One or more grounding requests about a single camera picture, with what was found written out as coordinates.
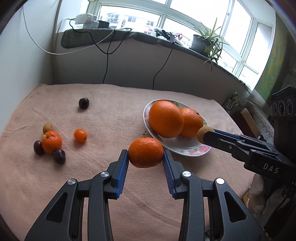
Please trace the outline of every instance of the pink blanket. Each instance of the pink blanket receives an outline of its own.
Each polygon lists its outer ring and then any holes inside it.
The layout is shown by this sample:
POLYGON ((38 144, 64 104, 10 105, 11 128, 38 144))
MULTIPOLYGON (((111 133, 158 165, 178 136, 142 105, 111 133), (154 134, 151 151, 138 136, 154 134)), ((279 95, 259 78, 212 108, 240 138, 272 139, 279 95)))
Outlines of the pink blanket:
MULTIPOLYGON (((143 110, 147 103, 161 98, 196 109, 214 128, 240 133, 217 102, 182 93, 112 85, 38 85, 24 99, 0 137, 0 213, 20 241, 68 179, 92 178, 116 161, 122 149, 142 137, 143 110), (84 111, 78 107, 83 97, 90 100, 84 111), (67 155, 64 165, 55 163, 50 155, 34 153, 33 143, 41 140, 46 122, 52 122, 63 138, 62 148, 67 155), (78 128, 88 132, 84 145, 73 140, 78 128)), ((174 153, 173 158, 200 178, 224 178, 240 197, 252 181, 253 173, 245 170, 241 162, 214 148, 198 158, 174 153)), ((169 194, 162 165, 148 169, 129 165, 123 194, 110 201, 114 240, 177 240, 182 206, 182 200, 174 200, 169 194)), ((207 210, 205 225, 209 225, 207 210)))

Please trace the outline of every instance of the potted plant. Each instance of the potted plant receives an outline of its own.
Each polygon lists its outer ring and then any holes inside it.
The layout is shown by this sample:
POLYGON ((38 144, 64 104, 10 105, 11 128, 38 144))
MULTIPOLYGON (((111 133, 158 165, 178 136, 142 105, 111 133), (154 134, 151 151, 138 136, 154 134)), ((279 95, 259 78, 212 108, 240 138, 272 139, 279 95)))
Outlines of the potted plant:
POLYGON ((209 59, 204 63, 209 61, 211 63, 211 71, 212 71, 213 62, 218 64, 218 59, 220 58, 220 55, 223 49, 223 44, 227 44, 224 42, 224 39, 221 37, 221 35, 215 34, 215 31, 221 28, 221 27, 218 27, 217 29, 215 29, 217 18, 216 18, 214 27, 212 29, 206 28, 202 23, 201 24, 203 25, 203 29, 193 25, 190 22, 187 22, 187 23, 191 24, 193 28, 197 30, 197 32, 200 34, 200 35, 197 35, 197 34, 193 35, 193 41, 190 49, 199 54, 202 54, 205 57, 208 57, 209 59))

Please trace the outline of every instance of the window frame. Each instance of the window frame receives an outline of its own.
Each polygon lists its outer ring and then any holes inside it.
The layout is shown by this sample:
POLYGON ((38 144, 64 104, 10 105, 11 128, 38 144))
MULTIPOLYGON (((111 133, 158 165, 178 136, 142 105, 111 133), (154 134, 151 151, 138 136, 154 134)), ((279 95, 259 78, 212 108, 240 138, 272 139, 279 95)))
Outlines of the window frame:
MULTIPOLYGON (((249 66, 248 64, 246 64, 246 59, 247 59, 250 49, 252 47, 252 43, 253 43, 253 40, 254 40, 254 37, 256 34, 258 23, 262 23, 262 24, 265 24, 269 27, 272 27, 271 38, 270 38, 270 42, 269 42, 269 46, 268 46, 268 52, 271 51, 271 47, 272 47, 272 43, 273 43, 273 39, 274 39, 275 25, 271 25, 271 24, 266 23, 262 20, 254 18, 254 16, 249 11, 249 9, 244 5, 242 0, 237 0, 237 1, 243 6, 243 8, 247 11, 247 13, 251 17, 249 30, 248 30, 244 45, 243 45, 240 53, 238 53, 230 45, 223 45, 223 50, 226 51, 230 56, 232 56, 237 61, 237 64, 235 65, 235 67, 232 71, 232 74, 235 75, 237 78, 239 78, 239 75, 241 74, 241 71, 244 66, 246 66, 247 68, 249 68, 250 70, 252 70, 256 74, 261 75, 263 70, 258 72, 256 69, 254 69, 251 66, 249 66)), ((169 18, 169 19, 176 21, 176 22, 178 22, 186 27, 189 27, 191 29, 192 29, 192 25, 190 25, 184 21, 188 21, 194 25, 199 26, 200 28, 203 28, 203 26, 197 20, 195 20, 195 19, 193 19, 193 18, 191 18, 191 17, 189 17, 177 10, 171 9, 170 5, 172 3, 172 0, 167 0, 166 4, 158 3, 158 2, 155 2, 152 0, 120 0, 120 1, 118 1, 118 0, 89 0, 89 2, 90 3, 89 3, 87 13, 92 13, 94 15, 99 15, 99 12, 100 12, 102 6, 126 7, 126 8, 137 9, 137 10, 146 11, 146 12, 150 12, 150 13, 154 13, 154 14, 159 15, 160 18, 159 18, 157 25, 156 25, 156 23, 154 23, 155 27, 163 28, 166 18, 169 18)), ((220 35, 222 37, 225 37, 226 31, 227 31, 227 28, 228 28, 228 25, 230 22, 230 18, 232 15, 234 3, 235 3, 235 0, 229 1, 228 9, 227 9, 227 12, 226 12, 226 15, 224 18, 224 22, 221 27, 221 32, 220 32, 220 35)))

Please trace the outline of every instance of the window pane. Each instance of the window pane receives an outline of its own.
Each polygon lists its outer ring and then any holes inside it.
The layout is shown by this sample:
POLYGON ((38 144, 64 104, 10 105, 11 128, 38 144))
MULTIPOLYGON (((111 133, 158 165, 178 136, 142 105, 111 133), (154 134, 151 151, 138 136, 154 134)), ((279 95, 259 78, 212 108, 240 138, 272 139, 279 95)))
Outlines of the window pane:
POLYGON ((163 29, 166 32, 172 32, 174 35, 179 35, 178 40, 183 44, 184 47, 191 47, 193 35, 197 34, 196 31, 192 30, 184 26, 183 24, 177 23, 169 18, 165 19, 165 24, 163 25, 163 29))
POLYGON ((254 41, 249 52, 246 63, 259 72, 263 70, 266 64, 266 55, 271 38, 272 28, 258 23, 254 41))
POLYGON ((159 3, 162 3, 162 4, 165 4, 166 3, 166 0, 152 0, 154 2, 159 2, 159 3))
POLYGON ((258 74, 247 68, 246 66, 243 67, 239 78, 253 90, 259 80, 258 74))
POLYGON ((241 52, 251 23, 251 16, 235 0, 230 22, 224 39, 237 51, 241 52))
POLYGON ((110 22, 110 28, 131 28, 135 32, 147 32, 152 33, 154 27, 147 26, 148 21, 157 25, 159 15, 140 11, 137 9, 126 8, 126 7, 113 7, 113 6, 102 6, 99 14, 99 20, 106 21, 110 19, 109 15, 114 15, 116 20, 110 22))
POLYGON ((216 27, 222 27, 228 4, 229 0, 211 0, 210 3, 205 0, 172 0, 170 7, 202 22, 208 28, 213 28, 216 18, 216 27))
POLYGON ((87 8, 89 7, 89 0, 82 0, 79 14, 87 13, 87 8))
POLYGON ((222 50, 221 56, 218 60, 218 64, 224 69, 228 70, 230 73, 232 73, 235 65, 237 64, 237 61, 234 58, 232 58, 227 52, 222 50))

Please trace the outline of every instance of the plate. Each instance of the plate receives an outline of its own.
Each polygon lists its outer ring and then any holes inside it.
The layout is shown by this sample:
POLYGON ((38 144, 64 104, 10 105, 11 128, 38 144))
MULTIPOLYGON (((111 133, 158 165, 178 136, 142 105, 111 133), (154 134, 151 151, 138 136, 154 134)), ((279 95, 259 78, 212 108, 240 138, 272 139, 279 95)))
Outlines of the plate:
MULTIPOLYGON (((196 137, 187 138, 187 137, 178 135, 177 137, 167 139, 167 138, 163 138, 163 137, 159 136, 157 133, 155 133, 152 130, 152 128, 149 125, 149 118, 148 118, 149 110, 150 110, 151 106, 159 100, 169 101, 169 102, 175 104, 176 106, 178 106, 179 108, 185 108, 185 107, 190 108, 189 106, 187 106, 183 103, 180 103, 178 101, 175 101, 175 100, 157 99, 157 100, 151 101, 148 105, 146 105, 144 112, 143 112, 144 123, 145 123, 147 131, 150 133, 150 135, 153 138, 159 140, 165 148, 167 148, 177 154, 180 154, 182 156, 194 157, 194 156, 202 156, 202 155, 206 154, 211 149, 211 147, 201 144, 196 137)), ((208 126, 208 123, 205 121, 205 119, 203 117, 202 117, 202 119, 204 122, 204 126, 208 126)))

